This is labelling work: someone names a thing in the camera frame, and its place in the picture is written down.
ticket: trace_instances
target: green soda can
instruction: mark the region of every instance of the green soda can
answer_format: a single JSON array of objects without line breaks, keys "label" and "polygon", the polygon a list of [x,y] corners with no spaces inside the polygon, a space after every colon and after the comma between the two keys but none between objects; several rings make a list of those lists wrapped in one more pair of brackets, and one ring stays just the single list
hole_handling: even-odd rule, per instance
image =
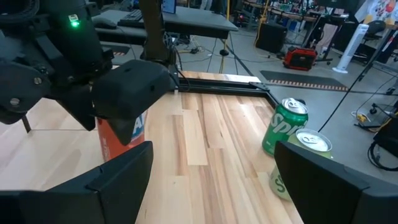
[{"label": "green soda can", "polygon": [[279,104],[271,118],[262,140],[262,148],[274,157],[277,141],[287,141],[296,130],[304,128],[308,121],[308,108],[301,102],[286,98]]},{"label": "green soda can", "polygon": [[[299,129],[295,134],[289,137],[288,142],[295,144],[303,149],[314,152],[318,155],[332,159],[331,142],[324,135],[311,129]],[[269,186],[271,190],[280,198],[291,201],[289,193],[285,187],[279,169],[275,165],[274,170],[269,177]]]}]

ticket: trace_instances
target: soda can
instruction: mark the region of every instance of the soda can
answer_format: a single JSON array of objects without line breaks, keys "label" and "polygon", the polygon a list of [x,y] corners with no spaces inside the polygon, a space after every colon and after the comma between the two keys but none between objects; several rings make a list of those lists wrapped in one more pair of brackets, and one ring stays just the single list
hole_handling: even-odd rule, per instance
[{"label": "soda can", "polygon": [[[318,155],[332,159],[331,142],[324,135],[311,129],[299,129],[295,134],[289,137],[288,142],[295,144],[303,149],[314,152]],[[269,178],[271,190],[280,198],[291,201],[289,193],[285,187],[279,169],[275,165],[274,170]]]},{"label": "soda can", "polygon": [[131,136],[131,142],[127,146],[123,146],[118,137],[116,137],[111,126],[105,119],[97,119],[98,136],[101,143],[102,156],[107,162],[118,155],[130,150],[131,148],[143,143],[144,136],[144,120],[145,113],[141,114],[134,124],[134,129]]},{"label": "soda can", "polygon": [[274,157],[277,141],[287,141],[296,130],[304,128],[308,121],[308,108],[301,102],[286,98],[279,104],[262,140],[262,148]]}]

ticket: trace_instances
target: computer keyboard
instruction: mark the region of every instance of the computer keyboard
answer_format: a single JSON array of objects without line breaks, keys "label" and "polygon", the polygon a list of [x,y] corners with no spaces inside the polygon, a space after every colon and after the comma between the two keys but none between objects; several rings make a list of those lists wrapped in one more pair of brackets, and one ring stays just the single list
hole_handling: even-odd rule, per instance
[{"label": "computer keyboard", "polygon": [[126,26],[126,27],[144,27],[144,23],[140,22],[142,19],[141,10],[134,9],[128,15],[123,17],[119,22],[118,26]]}]

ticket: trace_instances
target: floor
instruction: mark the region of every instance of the floor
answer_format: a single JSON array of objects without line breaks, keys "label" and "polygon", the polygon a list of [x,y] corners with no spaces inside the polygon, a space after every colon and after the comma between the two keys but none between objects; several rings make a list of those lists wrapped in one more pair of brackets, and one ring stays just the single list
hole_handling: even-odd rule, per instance
[{"label": "floor", "polygon": [[[325,62],[321,62],[309,72],[289,70],[284,68],[282,62],[277,60],[273,55],[270,58],[264,57],[263,55],[268,56],[269,54],[253,46],[255,38],[256,33],[254,31],[247,31],[246,29],[240,29],[239,32],[231,33],[228,45],[249,71],[245,70],[238,61],[235,61],[234,56],[230,54],[224,60],[222,73],[234,75],[252,74],[262,82],[267,83],[267,80],[260,73],[261,70],[290,72],[310,76],[331,77],[346,86],[351,86],[363,69],[362,65],[351,62],[348,67],[348,74],[334,72],[331,68],[336,66],[339,58],[336,53],[331,52],[330,56],[334,58],[334,61],[329,66]],[[195,40],[205,50],[195,55],[181,54],[182,68],[197,72],[219,72],[221,63],[220,50],[223,49],[222,41],[198,36],[195,37]],[[185,47],[184,45],[180,45],[178,48],[184,49]],[[134,45],[132,48],[136,57],[138,57],[142,52],[142,47]],[[116,56],[118,62],[129,60],[129,58]],[[372,68],[361,82],[355,84],[353,92],[348,94],[335,115],[322,130],[322,134],[327,136],[333,144],[332,154],[335,161],[388,182],[398,184],[397,172],[380,170],[368,161],[367,150],[373,141],[373,133],[363,131],[354,126],[355,120],[351,115],[351,112],[356,111],[359,107],[359,111],[367,113],[372,103],[384,103],[387,105],[395,103],[397,100],[396,96],[373,95],[376,91],[384,93],[395,81],[396,78],[394,76]],[[310,90],[275,85],[270,85],[269,88],[278,100],[286,97],[305,100],[310,111],[307,128],[314,130],[318,130],[323,125],[345,94],[338,91]],[[383,149],[381,149],[381,162],[391,167],[398,166],[398,159]]]}]

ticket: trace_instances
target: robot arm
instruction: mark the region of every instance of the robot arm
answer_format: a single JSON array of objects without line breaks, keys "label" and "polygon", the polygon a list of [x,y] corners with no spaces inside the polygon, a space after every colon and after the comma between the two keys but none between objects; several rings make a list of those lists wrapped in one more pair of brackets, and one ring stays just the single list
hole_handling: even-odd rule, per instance
[{"label": "robot arm", "polygon": [[147,41],[141,58],[112,70],[85,0],[25,0],[0,15],[0,122],[20,120],[43,97],[56,100],[87,130],[107,119],[128,144],[134,121],[167,90],[175,54],[164,41],[157,0],[139,1]]}]

